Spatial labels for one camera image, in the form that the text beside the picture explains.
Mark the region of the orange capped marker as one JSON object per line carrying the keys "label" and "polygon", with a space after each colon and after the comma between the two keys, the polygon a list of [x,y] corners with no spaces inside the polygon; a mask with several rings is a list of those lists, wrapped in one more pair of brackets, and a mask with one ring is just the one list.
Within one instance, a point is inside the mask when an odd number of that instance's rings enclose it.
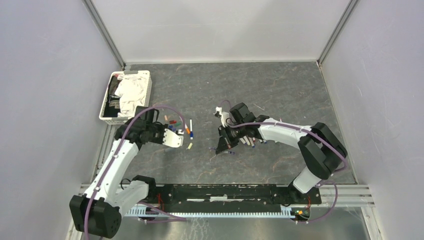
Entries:
{"label": "orange capped marker", "polygon": [[190,129],[189,129],[189,127],[188,127],[187,124],[184,125],[184,128],[185,128],[185,131],[187,132],[187,134],[190,135],[191,134],[191,131],[190,131]]}

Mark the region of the blue capped marker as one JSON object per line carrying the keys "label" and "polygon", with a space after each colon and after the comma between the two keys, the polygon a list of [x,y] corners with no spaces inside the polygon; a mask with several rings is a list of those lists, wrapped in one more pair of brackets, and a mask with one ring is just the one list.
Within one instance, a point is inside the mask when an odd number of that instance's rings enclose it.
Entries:
{"label": "blue capped marker", "polygon": [[189,119],[189,135],[190,135],[190,139],[193,140],[194,139],[194,133],[193,133],[193,120]]}

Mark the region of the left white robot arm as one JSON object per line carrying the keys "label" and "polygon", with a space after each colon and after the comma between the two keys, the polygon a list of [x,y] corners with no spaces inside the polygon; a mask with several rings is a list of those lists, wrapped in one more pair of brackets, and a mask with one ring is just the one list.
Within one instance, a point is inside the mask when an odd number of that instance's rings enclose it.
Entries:
{"label": "left white robot arm", "polygon": [[135,204],[143,201],[153,203],[157,198],[154,178],[137,175],[128,187],[117,193],[120,182],[131,161],[146,143],[155,143],[170,148],[183,145],[184,136],[169,129],[167,124],[154,119],[160,109],[175,112],[181,121],[183,115],[167,105],[138,107],[134,117],[115,132],[110,152],[99,173],[82,195],[74,195],[69,208],[75,229],[90,236],[113,238],[122,218]]}

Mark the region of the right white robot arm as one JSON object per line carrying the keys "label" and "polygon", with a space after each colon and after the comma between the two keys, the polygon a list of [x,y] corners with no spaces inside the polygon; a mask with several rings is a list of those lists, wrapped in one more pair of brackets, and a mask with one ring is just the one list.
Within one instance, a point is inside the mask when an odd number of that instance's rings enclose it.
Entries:
{"label": "right white robot arm", "polygon": [[215,108],[220,119],[219,141],[216,154],[232,150],[238,144],[255,147],[255,143],[272,141],[300,151],[305,168],[289,184],[289,199],[302,204],[309,198],[309,191],[322,185],[334,173],[348,166],[347,150],[329,127],[285,123],[267,115],[255,116],[245,103],[234,105],[229,111],[222,106]]}

